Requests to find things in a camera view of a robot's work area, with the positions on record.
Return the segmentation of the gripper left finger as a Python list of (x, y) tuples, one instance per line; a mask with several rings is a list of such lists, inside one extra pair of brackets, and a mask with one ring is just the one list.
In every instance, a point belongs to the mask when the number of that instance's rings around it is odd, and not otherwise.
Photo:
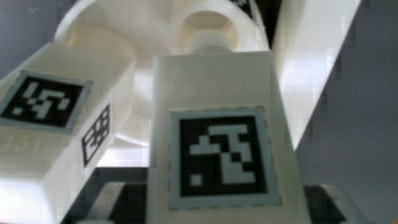
[(91, 206), (89, 214), (76, 224), (115, 224), (115, 222), (110, 220), (110, 214), (123, 188), (123, 182), (110, 182), (105, 184), (94, 200), (94, 204)]

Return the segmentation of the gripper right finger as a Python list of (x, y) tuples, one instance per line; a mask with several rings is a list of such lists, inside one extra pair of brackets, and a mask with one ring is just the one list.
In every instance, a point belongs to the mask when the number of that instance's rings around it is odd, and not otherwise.
[(345, 217), (345, 221), (341, 222), (341, 224), (375, 224), (370, 221), (343, 188), (329, 184), (322, 184), (322, 188), (327, 192), (329, 198)]

